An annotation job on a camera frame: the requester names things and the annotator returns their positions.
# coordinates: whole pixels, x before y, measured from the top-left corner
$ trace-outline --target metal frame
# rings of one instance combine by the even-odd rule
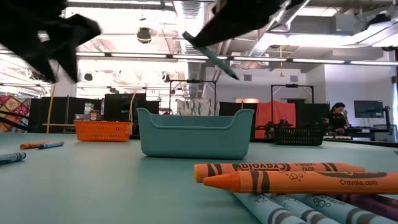
[[[282,88],[298,88],[301,87],[305,90],[310,96],[312,100],[312,104],[314,104],[314,95],[313,95],[313,85],[297,85],[297,84],[286,84],[286,85],[271,85],[271,122],[274,124],[274,95]]]
[[[172,83],[173,82],[187,82],[187,83],[212,83],[214,84],[214,116],[216,116],[216,109],[217,109],[217,81],[211,80],[170,80],[169,82],[169,113],[172,112]]]

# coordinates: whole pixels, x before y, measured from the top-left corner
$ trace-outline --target patterned quilt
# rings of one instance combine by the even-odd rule
[[[13,96],[0,96],[0,111],[12,112],[29,116],[31,99],[28,98],[15,98]],[[27,126],[28,120],[25,118],[15,117],[11,115],[5,115],[0,113],[0,117],[6,118],[15,123]],[[0,123],[1,132],[13,132],[13,133],[25,133],[21,129],[11,127],[8,124]]]

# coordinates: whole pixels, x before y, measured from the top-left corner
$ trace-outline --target ceiling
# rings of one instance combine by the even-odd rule
[[[208,1],[207,20],[213,16],[208,10],[212,7],[213,1]],[[164,10],[158,6],[160,2],[155,1],[123,1],[123,0],[70,0],[65,11],[65,15],[70,17],[74,14],[81,14],[99,23],[103,34],[99,37],[79,46],[79,52],[126,52],[126,53],[155,53],[155,54],[181,54],[180,43],[182,38],[179,36],[181,29],[181,18],[173,10],[170,1],[165,2]],[[336,13],[366,12],[388,6],[391,1],[347,1],[347,0],[312,0],[309,5],[302,9],[298,18],[332,18]],[[149,44],[142,44],[137,40],[137,32],[140,27],[149,27],[152,41]],[[230,43],[211,46],[214,53],[241,54],[253,49],[261,37],[261,30],[253,31],[231,40]],[[270,57],[295,57],[295,58],[342,58],[349,55],[352,59],[374,60],[381,57],[381,50],[375,47],[363,47],[358,49],[328,48],[321,46],[307,47],[294,46],[286,42],[281,43],[280,47],[269,46],[265,54]],[[268,66],[244,64],[241,68],[278,68],[280,63],[270,63]],[[210,63],[203,63],[202,67],[213,66]],[[93,60],[92,58],[81,58],[78,62],[82,82],[78,84],[78,94],[91,98],[101,98],[105,93],[109,93],[108,86],[124,86],[124,92],[132,93],[136,87],[146,86],[151,91],[153,97],[167,98],[169,84],[162,81],[164,73],[170,75],[172,79],[186,79],[186,61],[127,61],[127,60]],[[297,63],[286,63],[284,68],[297,68],[302,71],[308,70],[308,65]],[[19,91],[31,95],[48,95],[50,87],[34,87],[29,84],[43,83],[34,80],[29,71],[31,68],[15,57],[0,54],[0,83],[19,84]],[[84,74],[90,73],[93,81],[84,80]],[[177,89],[175,97],[187,96],[188,88],[184,83],[174,86]],[[10,87],[0,87],[0,91],[11,92]]]

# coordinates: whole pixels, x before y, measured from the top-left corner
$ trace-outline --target table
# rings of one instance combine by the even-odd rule
[[[193,165],[210,160],[146,157],[139,141],[1,133],[0,154],[43,140],[62,140],[65,146],[25,150],[24,162],[0,166],[2,223],[258,223],[231,193],[195,183]],[[398,171],[397,158],[392,148],[341,142],[319,147],[251,143],[238,162],[347,162]]]

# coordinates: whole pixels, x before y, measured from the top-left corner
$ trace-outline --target black wire basket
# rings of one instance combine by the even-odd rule
[[[275,127],[274,143],[290,146],[320,146],[325,130],[321,128]]]

